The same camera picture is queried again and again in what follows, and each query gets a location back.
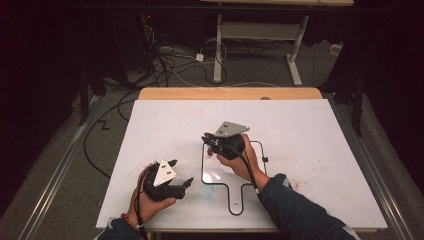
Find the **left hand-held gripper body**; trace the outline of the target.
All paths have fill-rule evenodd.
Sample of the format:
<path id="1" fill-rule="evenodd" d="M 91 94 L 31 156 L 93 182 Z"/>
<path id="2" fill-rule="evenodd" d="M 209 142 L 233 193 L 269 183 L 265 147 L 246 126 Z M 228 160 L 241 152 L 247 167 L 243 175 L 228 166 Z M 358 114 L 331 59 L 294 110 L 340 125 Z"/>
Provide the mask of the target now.
<path id="1" fill-rule="evenodd" d="M 186 188 L 182 185 L 171 185 L 175 177 L 176 173 L 167 161 L 154 162 L 145 171 L 142 190 L 155 202 L 167 198 L 183 199 Z"/>

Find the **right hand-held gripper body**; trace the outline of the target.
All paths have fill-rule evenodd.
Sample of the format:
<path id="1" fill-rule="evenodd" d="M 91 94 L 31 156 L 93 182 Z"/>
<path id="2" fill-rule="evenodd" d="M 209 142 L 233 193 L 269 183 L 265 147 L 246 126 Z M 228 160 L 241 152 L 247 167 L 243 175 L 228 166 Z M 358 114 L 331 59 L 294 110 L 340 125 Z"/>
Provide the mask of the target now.
<path id="1" fill-rule="evenodd" d="M 245 142 L 241 134 L 249 130 L 248 126 L 224 121 L 213 134 L 217 141 L 211 147 L 219 148 L 219 155 L 228 160 L 233 160 L 245 149 Z"/>

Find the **small paddle-shaped whiteboard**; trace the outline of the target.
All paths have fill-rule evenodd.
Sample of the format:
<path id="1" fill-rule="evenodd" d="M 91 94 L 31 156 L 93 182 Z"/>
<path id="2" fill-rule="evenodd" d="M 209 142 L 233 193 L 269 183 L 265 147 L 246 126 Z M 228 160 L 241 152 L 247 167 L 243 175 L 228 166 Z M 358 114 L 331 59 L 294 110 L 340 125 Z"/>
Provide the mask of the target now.
<path id="1" fill-rule="evenodd" d="M 210 190 L 206 197 L 210 209 L 222 216 L 250 216 L 264 212 L 253 185 L 222 165 L 216 155 L 209 156 L 202 145 L 201 181 Z"/>

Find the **person's right hand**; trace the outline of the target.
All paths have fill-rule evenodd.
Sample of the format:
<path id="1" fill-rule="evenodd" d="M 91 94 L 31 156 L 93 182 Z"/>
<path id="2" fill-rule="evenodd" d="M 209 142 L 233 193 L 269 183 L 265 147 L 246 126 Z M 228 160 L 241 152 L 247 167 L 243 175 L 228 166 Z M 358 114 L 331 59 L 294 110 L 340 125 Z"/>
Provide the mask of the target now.
<path id="1" fill-rule="evenodd" d="M 237 176 L 255 184 L 256 189 L 261 191 L 270 180 L 270 177 L 259 168 L 257 156 L 248 135 L 242 134 L 241 136 L 245 142 L 245 150 L 242 153 L 242 157 L 228 160 L 218 155 L 217 159 L 222 165 L 231 168 Z"/>

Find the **person's left hand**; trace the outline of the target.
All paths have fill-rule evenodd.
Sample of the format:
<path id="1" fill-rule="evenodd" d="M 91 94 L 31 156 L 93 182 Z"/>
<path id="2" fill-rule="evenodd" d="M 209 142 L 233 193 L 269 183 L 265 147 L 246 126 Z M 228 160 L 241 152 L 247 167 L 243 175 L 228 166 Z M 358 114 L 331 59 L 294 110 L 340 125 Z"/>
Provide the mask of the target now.
<path id="1" fill-rule="evenodd" d="M 129 209 L 126 213 L 126 220 L 133 227 L 137 226 L 138 217 L 141 217 L 144 223 L 148 223 L 157 213 L 175 203 L 175 198 L 167 198 L 163 201 L 155 202 L 151 200 L 146 193 L 134 190 Z"/>

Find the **wooden table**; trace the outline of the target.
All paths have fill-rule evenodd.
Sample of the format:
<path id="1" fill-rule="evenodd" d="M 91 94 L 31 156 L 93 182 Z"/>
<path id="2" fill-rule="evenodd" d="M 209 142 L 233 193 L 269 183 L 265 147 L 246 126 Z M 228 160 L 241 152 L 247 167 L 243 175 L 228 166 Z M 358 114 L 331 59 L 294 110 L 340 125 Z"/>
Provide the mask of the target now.
<path id="1" fill-rule="evenodd" d="M 322 99 L 310 87 L 166 87 L 144 88 L 139 100 L 303 100 Z"/>

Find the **large white table board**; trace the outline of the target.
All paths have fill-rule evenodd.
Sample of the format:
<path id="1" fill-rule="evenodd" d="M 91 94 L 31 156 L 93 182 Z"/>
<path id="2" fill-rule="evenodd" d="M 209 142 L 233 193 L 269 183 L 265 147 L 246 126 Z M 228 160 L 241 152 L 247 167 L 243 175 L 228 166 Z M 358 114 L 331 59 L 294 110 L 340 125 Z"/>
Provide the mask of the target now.
<path id="1" fill-rule="evenodd" d="M 151 231 L 272 231 L 268 213 L 222 216 L 210 209 L 201 181 L 202 135 L 224 122 L 248 126 L 269 175 L 356 230 L 383 229 L 384 217 L 328 101 L 138 100 L 96 226 L 128 209 L 139 173 L 151 162 L 178 160 L 175 183 L 194 177 L 186 195 L 147 225 Z"/>

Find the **black metal stand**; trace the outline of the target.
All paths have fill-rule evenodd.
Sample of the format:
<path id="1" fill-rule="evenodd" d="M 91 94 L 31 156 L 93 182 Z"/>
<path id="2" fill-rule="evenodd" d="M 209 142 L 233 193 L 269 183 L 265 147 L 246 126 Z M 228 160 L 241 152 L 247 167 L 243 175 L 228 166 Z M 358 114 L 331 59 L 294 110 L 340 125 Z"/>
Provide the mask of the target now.
<path id="1" fill-rule="evenodd" d="M 352 126 L 358 137 L 361 132 L 361 115 L 364 91 L 364 76 L 362 74 L 350 73 L 339 77 L 334 81 L 336 95 L 334 100 L 337 104 L 353 104 Z"/>
<path id="2" fill-rule="evenodd" d="M 79 72 L 80 87 L 80 121 L 82 126 L 89 114 L 88 89 L 91 89 L 96 96 L 104 96 L 106 87 L 102 76 L 102 70 L 97 65 L 83 66 Z"/>

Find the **aluminium floor rail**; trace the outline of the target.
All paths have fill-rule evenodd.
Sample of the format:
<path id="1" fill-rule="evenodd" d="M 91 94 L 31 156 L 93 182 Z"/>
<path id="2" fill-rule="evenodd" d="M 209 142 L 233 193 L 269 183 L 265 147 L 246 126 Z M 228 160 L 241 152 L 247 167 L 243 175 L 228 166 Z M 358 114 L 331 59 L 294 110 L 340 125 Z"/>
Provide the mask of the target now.
<path id="1" fill-rule="evenodd" d="M 354 130 L 348 109 L 337 104 L 333 105 L 332 108 L 388 227 L 395 233 L 395 239 L 415 240 L 405 218 L 402 216 L 398 203 L 389 192 L 389 188 L 384 182 L 363 138 L 359 137 Z"/>
<path id="2" fill-rule="evenodd" d="M 42 192 L 33 212 L 27 220 L 23 230 L 21 231 L 18 240 L 33 240 L 50 205 L 52 204 L 66 173 L 72 164 L 75 151 L 81 145 L 82 137 L 88 132 L 88 127 L 94 119 L 94 114 L 98 110 L 103 98 L 100 96 L 93 96 L 89 102 L 89 113 L 78 126 L 75 134 L 72 136 L 64 154 L 62 155 L 58 166 L 52 174 L 48 184 Z"/>

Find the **white metal desk frame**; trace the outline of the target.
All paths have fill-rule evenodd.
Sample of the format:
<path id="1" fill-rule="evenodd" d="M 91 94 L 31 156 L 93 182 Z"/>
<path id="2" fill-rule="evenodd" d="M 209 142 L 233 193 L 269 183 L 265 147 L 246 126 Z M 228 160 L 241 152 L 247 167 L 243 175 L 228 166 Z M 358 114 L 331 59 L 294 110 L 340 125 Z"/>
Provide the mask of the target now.
<path id="1" fill-rule="evenodd" d="M 302 80 L 296 66 L 296 58 L 304 33 L 307 28 L 309 17 L 303 16 L 299 23 L 251 23 L 224 21 L 222 15 L 217 17 L 216 52 L 214 58 L 213 82 L 222 82 L 223 53 L 226 47 L 223 39 L 251 39 L 251 40 L 289 40 L 294 42 L 293 51 L 285 56 L 288 70 L 293 84 L 302 86 Z"/>

